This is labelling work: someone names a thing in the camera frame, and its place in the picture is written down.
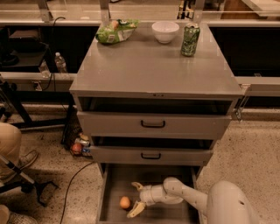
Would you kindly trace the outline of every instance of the power outlet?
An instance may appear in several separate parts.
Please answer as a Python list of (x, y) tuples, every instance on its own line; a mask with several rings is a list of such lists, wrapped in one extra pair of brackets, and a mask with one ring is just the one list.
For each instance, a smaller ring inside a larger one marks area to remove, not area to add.
[(33, 80), (32, 81), (33, 87), (35, 91), (43, 91), (41, 87), (41, 81), (40, 80)]

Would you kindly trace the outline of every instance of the green chip bag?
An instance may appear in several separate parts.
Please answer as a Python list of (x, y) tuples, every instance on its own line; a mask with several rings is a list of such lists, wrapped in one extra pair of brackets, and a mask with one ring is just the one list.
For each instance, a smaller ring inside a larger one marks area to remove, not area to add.
[(101, 27), (95, 34), (102, 44), (115, 44), (128, 39), (137, 28), (137, 19), (113, 20), (109, 25)]

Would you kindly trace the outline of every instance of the white bowl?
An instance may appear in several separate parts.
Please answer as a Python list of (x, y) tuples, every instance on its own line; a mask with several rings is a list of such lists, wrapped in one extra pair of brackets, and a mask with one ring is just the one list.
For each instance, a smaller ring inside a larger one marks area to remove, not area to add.
[(179, 32), (179, 25), (170, 21), (156, 22), (151, 26), (152, 32), (159, 43), (170, 43)]

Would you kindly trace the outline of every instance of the cabinet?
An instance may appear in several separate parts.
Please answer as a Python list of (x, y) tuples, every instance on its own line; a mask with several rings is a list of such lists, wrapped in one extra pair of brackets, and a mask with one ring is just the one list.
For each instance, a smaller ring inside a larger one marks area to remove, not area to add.
[(201, 41), (212, 35), (207, 25), (201, 29), (193, 58), (179, 53), (182, 35), (160, 45), (149, 23), (123, 43), (90, 46), (70, 92), (104, 177), (97, 223), (200, 222), (185, 202), (151, 206), (128, 220), (118, 200), (139, 200), (132, 181), (162, 184), (176, 176), (195, 187), (230, 123), (242, 90), (217, 44)]

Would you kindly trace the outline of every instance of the gray tabletop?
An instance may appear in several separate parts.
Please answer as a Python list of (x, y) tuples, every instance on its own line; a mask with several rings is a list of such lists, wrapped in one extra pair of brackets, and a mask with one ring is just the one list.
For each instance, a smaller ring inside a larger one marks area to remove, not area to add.
[(162, 95), (169, 97), (229, 97), (242, 91), (209, 27), (201, 23), (193, 57), (181, 55), (183, 27), (167, 45), (158, 43), (151, 23), (140, 23), (130, 38), (114, 45), (95, 39), (72, 93), (86, 95)]

